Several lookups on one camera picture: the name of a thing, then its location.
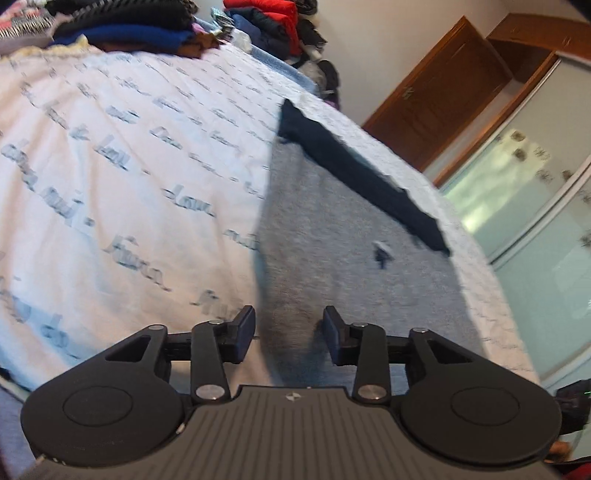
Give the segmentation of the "pile of dark folded clothes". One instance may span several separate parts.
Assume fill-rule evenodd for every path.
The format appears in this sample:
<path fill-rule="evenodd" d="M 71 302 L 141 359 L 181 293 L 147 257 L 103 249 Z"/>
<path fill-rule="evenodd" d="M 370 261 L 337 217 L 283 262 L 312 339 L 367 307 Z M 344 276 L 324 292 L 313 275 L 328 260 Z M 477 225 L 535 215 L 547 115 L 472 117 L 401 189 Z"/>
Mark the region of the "pile of dark folded clothes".
<path fill-rule="evenodd" d="M 198 58 L 219 41 L 197 25 L 196 12 L 191 1 L 3 1 L 1 54 L 84 37 L 103 51 Z"/>

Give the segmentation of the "brown wooden door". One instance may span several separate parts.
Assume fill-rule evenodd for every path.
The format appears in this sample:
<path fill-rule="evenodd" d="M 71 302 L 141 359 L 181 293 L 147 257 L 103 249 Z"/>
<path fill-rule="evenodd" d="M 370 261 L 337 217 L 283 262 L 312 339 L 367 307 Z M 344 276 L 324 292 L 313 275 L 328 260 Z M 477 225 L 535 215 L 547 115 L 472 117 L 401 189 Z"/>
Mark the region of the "brown wooden door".
<path fill-rule="evenodd" d="M 363 129 L 423 172 L 512 79 L 490 42 L 462 17 Z"/>

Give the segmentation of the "light blue knit blanket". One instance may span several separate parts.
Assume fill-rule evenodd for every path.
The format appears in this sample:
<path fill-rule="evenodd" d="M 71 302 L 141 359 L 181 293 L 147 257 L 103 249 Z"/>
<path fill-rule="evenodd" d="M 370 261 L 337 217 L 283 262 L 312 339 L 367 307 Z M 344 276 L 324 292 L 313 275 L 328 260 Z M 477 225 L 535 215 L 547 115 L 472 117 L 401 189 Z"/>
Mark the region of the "light blue knit blanket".
<path fill-rule="evenodd" d="M 268 54 L 266 51 L 256 47 L 256 45 L 252 44 L 250 41 L 249 35 L 242 30 L 238 30 L 232 28 L 231 30 L 224 31 L 221 26 L 217 25 L 214 22 L 207 22 L 198 18 L 197 16 L 193 17 L 194 23 L 199 25 L 203 30 L 208 33 L 224 33 L 224 39 L 226 42 L 231 43 L 231 45 L 235 46 L 236 48 L 242 50 L 244 53 L 249 54 L 254 59 L 259 60 L 264 65 L 269 67 L 271 70 L 276 71 L 276 73 L 280 73 L 285 78 L 294 81 L 297 85 L 300 85 L 301 88 L 307 90 L 311 94 L 319 95 L 320 89 L 318 89 L 318 85 L 305 76 L 294 67 L 291 67 L 286 62 L 283 62 L 280 59 L 277 59 L 273 55 Z"/>

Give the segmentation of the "red and navy clothes heap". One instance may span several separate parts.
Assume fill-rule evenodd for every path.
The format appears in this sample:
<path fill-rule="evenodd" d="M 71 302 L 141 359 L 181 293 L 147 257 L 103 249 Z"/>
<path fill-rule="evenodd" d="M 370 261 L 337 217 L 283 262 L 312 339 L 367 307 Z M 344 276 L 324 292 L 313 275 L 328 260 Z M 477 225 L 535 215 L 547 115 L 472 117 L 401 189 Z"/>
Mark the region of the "red and navy clothes heap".
<path fill-rule="evenodd" d="M 224 1 L 222 5 L 224 14 L 249 35 L 253 46 L 290 63 L 315 82 L 322 100 L 335 109 L 341 107 L 339 72 L 325 59 L 327 40 L 312 22 L 317 2 Z"/>

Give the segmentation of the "grey knit sweater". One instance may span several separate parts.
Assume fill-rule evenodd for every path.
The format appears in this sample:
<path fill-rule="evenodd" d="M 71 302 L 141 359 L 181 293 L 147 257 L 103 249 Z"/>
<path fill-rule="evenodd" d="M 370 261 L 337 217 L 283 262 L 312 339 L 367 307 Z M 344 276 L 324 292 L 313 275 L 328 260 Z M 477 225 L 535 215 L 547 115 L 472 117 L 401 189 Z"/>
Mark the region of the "grey knit sweater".
<path fill-rule="evenodd" d="M 273 384 L 351 385 L 322 339 L 322 312 L 391 335 L 426 327 L 481 353 L 436 220 L 290 101 L 256 232 L 260 347 Z"/>

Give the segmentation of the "white bedspread with blue script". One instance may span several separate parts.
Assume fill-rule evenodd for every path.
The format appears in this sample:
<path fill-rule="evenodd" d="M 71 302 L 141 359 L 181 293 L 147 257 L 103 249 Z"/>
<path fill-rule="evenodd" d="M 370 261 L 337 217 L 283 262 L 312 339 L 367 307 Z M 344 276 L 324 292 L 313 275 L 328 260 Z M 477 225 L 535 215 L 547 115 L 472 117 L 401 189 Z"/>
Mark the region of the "white bedspread with blue script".
<path fill-rule="evenodd" d="M 437 219 L 469 331 L 538 380 L 449 202 L 301 77 L 231 46 L 195 60 L 77 45 L 1 61 L 1 366 L 16 384 L 35 389 L 146 325 L 187 330 L 254 302 L 284 100 Z"/>

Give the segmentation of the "frosted glass sliding wardrobe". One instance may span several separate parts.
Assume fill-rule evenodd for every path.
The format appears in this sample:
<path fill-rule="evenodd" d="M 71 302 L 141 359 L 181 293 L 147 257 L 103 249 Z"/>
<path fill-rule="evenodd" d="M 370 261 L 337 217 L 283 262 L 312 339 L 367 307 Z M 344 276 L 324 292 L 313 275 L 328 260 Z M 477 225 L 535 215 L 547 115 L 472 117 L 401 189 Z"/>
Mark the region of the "frosted glass sliding wardrobe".
<path fill-rule="evenodd" d="M 553 390 L 590 374 L 590 26 L 511 13 L 489 41 L 522 89 L 436 182 Z"/>

